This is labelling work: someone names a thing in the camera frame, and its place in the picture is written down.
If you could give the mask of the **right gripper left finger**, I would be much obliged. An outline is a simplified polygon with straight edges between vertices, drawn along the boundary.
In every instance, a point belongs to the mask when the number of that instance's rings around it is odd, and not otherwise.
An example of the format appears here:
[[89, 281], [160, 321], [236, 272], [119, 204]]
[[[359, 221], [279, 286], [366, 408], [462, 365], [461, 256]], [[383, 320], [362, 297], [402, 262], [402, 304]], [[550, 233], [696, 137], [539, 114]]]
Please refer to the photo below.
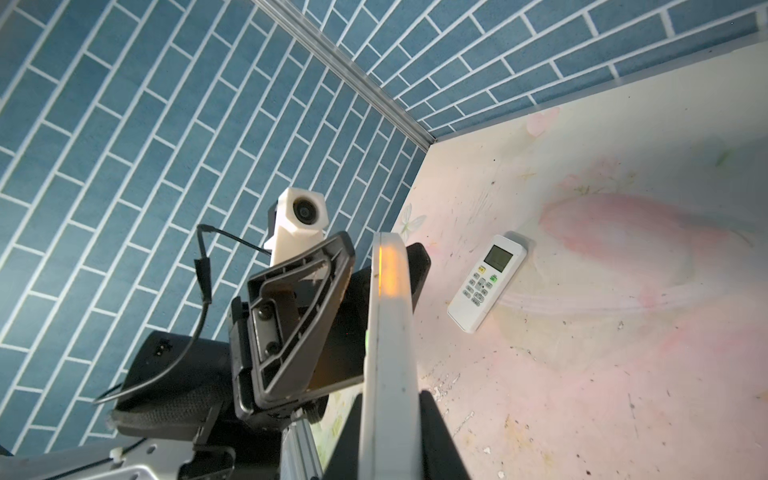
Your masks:
[[363, 394], [352, 403], [343, 430], [324, 471], [323, 480], [356, 480], [359, 465], [359, 440]]

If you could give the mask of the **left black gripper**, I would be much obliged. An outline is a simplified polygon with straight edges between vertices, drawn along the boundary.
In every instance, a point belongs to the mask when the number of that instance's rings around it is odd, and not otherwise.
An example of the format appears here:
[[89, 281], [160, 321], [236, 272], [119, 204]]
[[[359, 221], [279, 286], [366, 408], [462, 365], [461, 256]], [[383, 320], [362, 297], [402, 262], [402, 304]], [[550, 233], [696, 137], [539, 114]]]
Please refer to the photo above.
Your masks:
[[370, 266], [352, 274], [354, 264], [339, 232], [252, 277], [248, 304], [231, 300], [234, 412], [251, 429], [282, 430], [299, 408], [317, 423], [332, 393], [362, 382], [415, 382], [411, 323], [431, 268], [426, 248], [379, 242]]

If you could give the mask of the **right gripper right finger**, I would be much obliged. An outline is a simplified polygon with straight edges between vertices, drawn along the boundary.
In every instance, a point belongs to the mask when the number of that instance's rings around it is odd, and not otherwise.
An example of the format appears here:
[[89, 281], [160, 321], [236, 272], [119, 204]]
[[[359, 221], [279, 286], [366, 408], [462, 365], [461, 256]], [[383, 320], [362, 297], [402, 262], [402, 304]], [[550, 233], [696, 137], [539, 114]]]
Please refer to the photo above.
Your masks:
[[419, 393], [423, 478], [469, 480], [469, 474], [453, 442], [432, 394]]

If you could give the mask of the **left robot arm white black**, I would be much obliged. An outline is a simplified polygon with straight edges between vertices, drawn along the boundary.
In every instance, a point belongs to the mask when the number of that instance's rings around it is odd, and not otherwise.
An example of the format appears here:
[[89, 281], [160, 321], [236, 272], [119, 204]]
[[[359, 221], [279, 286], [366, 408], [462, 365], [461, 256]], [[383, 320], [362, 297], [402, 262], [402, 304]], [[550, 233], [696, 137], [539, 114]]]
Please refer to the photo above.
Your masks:
[[35, 457], [5, 479], [427, 479], [438, 416], [411, 327], [431, 260], [396, 234], [356, 270], [336, 233], [253, 276], [229, 338], [151, 334], [105, 394], [115, 439]]

